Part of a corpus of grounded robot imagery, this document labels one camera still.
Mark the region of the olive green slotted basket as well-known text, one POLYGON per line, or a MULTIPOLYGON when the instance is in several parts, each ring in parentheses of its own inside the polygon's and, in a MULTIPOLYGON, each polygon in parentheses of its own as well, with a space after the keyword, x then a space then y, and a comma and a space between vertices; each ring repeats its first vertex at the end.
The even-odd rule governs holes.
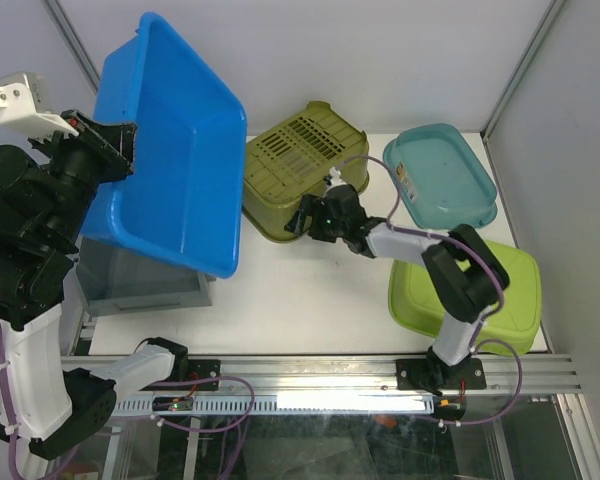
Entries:
POLYGON ((358 192, 369 182, 364 131, 336 113, 329 103, 306 107, 247 142, 243 212, 267 240, 286 243, 285 230, 305 194, 322 195, 324 177, 334 167, 358 192))

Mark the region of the blue plastic tub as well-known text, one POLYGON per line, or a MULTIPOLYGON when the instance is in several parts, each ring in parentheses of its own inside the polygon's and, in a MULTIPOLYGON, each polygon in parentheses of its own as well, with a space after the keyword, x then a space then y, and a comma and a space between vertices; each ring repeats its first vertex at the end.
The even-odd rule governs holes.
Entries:
POLYGON ((105 59, 93 118, 137 127, 132 175, 99 187, 82 234, 229 278, 239 260, 247 118, 160 15, 105 59))

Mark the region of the lime green plastic tub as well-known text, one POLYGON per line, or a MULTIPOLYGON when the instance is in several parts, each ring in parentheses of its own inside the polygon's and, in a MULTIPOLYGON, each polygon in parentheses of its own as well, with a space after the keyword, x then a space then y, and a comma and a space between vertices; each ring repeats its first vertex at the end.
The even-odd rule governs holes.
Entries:
MULTIPOLYGON (((489 317, 478 339, 499 339, 516 353, 532 347, 541 323, 542 289, 540 271, 528 253, 488 241, 491 261, 498 261, 498 273, 506 273, 504 307, 489 317)), ((388 308, 404 328, 435 337, 440 331, 446 308, 450 306, 463 321, 499 300, 493 282, 485 271, 463 251, 447 242, 425 255, 423 267, 396 261, 388 293, 388 308)))

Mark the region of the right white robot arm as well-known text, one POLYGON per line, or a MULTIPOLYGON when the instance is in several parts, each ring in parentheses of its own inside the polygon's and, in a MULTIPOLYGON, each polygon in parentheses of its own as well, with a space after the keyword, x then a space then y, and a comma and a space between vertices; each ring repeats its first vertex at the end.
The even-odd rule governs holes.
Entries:
POLYGON ((437 394, 459 380, 491 306, 504 304, 509 276, 476 230, 461 224, 445 235, 394 226, 370 216, 354 187, 332 185, 319 197, 302 196, 285 230, 334 243, 368 258, 388 258, 423 267, 444 316, 424 365, 407 374, 417 388, 437 394))

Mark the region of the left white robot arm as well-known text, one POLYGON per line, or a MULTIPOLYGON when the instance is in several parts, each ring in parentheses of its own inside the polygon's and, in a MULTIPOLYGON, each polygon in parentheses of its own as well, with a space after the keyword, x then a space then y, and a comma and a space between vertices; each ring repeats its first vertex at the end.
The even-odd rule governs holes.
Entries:
POLYGON ((105 368, 61 365, 63 283, 100 185, 133 172, 136 127, 102 124, 76 110, 28 136, 48 158, 38 164, 0 145, 0 439, 52 461, 73 453, 110 418, 118 401, 162 382, 189 377, 187 349, 145 340, 105 368))

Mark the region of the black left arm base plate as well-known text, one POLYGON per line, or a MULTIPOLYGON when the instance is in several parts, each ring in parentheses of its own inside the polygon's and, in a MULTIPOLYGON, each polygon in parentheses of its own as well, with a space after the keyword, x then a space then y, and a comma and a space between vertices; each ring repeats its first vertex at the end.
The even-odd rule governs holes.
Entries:
POLYGON ((168 379, 148 386, 155 390, 185 390, 193 389, 194 393, 215 392, 219 389, 221 361, 209 358, 190 358, 187 371, 181 379, 168 379))

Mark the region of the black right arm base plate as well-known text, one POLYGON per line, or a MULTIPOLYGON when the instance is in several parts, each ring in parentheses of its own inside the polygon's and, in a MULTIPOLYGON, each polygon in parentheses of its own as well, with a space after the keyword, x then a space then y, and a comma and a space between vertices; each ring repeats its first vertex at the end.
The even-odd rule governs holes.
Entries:
POLYGON ((424 390, 440 394, 443 390, 485 390, 487 387, 482 362, 467 358, 449 367, 427 358, 402 358, 395 361, 399 390, 424 390))

